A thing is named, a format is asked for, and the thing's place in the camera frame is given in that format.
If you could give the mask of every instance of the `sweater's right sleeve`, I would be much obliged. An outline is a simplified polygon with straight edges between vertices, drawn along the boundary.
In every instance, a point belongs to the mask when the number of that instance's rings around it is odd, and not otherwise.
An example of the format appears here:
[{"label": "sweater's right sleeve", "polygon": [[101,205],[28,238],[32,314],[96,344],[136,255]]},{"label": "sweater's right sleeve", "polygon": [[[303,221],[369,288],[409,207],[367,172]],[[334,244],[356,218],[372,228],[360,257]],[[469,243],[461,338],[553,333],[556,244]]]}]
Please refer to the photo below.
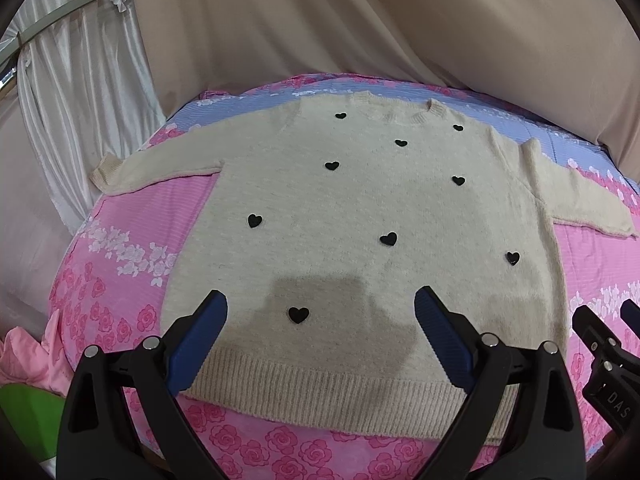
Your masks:
[{"label": "sweater's right sleeve", "polygon": [[607,235],[638,236],[629,208],[608,189],[547,158],[537,139],[518,145],[493,133],[508,166],[544,203],[555,222],[591,227]]},{"label": "sweater's right sleeve", "polygon": [[105,155],[89,176],[106,195],[130,193],[179,176],[219,173],[224,161],[273,139],[300,109],[292,101],[191,130],[125,160]]}]

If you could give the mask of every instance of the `mattress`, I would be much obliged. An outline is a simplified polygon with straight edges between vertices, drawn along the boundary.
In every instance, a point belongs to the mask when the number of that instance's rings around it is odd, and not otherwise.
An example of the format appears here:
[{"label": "mattress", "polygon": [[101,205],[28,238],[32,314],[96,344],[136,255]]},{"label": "mattress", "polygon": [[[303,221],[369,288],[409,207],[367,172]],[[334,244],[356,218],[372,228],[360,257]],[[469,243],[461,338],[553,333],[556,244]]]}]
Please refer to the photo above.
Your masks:
[{"label": "mattress", "polygon": [[[606,152],[513,105],[473,92],[357,75],[302,75],[231,96],[206,92],[185,105],[149,140],[146,148],[188,134],[191,128],[245,112],[269,108],[319,92],[369,90],[386,97],[423,102],[429,98],[485,123],[517,142],[537,137],[547,156],[577,168],[615,193],[634,214],[640,229],[640,190],[625,180]],[[66,356],[73,367],[82,350],[96,343],[105,351],[133,348],[159,334],[159,314],[180,249],[218,175],[176,178],[135,193],[103,197],[71,243],[49,297],[63,311],[60,324]],[[620,321],[627,298],[640,303],[640,240],[607,237],[589,228],[556,225],[567,285],[567,323],[588,304],[638,354],[638,341]],[[593,452],[609,428],[581,397],[590,373],[590,353],[575,334],[568,341],[567,367],[577,391],[586,447]],[[141,440],[158,450],[140,401],[127,390]],[[260,420],[199,400],[179,396],[192,428],[231,480],[277,478],[372,480],[413,475],[437,443],[408,438],[360,436],[299,428]],[[477,465],[489,462],[487,447]]]}]

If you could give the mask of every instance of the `sweater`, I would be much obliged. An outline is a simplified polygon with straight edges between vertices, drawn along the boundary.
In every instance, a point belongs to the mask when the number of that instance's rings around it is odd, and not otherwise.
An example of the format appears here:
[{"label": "sweater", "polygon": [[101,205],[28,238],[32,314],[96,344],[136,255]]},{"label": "sweater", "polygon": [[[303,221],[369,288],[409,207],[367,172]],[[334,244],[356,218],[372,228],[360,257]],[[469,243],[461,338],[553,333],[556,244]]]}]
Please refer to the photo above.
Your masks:
[{"label": "sweater", "polygon": [[[465,394],[414,316],[431,285],[506,344],[568,338],[553,222],[637,235],[613,194],[436,100],[304,97],[193,130],[92,180],[107,194],[222,172],[182,249],[165,331],[212,289],[228,320],[190,396],[359,434],[441,438]],[[505,394],[489,442],[504,433]]]}]

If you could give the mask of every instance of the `white satin curtain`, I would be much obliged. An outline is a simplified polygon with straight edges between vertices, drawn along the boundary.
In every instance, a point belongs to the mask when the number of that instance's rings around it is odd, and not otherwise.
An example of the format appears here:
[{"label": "white satin curtain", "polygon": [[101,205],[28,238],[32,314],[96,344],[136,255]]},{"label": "white satin curtain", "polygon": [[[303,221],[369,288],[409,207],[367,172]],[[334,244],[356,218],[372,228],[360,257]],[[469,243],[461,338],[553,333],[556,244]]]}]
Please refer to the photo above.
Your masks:
[{"label": "white satin curtain", "polygon": [[[69,0],[26,0],[4,40]],[[100,193],[88,173],[126,157],[164,122],[133,0],[97,0],[55,23],[18,59],[18,94],[51,201],[75,233]]]}]

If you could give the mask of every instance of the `beige fabric backdrop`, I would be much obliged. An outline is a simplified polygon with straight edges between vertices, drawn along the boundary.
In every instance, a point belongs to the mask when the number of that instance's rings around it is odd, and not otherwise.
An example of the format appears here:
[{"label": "beige fabric backdrop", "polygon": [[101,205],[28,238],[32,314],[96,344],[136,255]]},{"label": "beige fabric backdrop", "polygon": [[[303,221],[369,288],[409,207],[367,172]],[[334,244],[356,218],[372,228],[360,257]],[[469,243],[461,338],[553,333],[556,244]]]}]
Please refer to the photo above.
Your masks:
[{"label": "beige fabric backdrop", "polygon": [[640,180],[640,41],[615,0],[135,0],[162,108],[304,72],[469,87]]}]

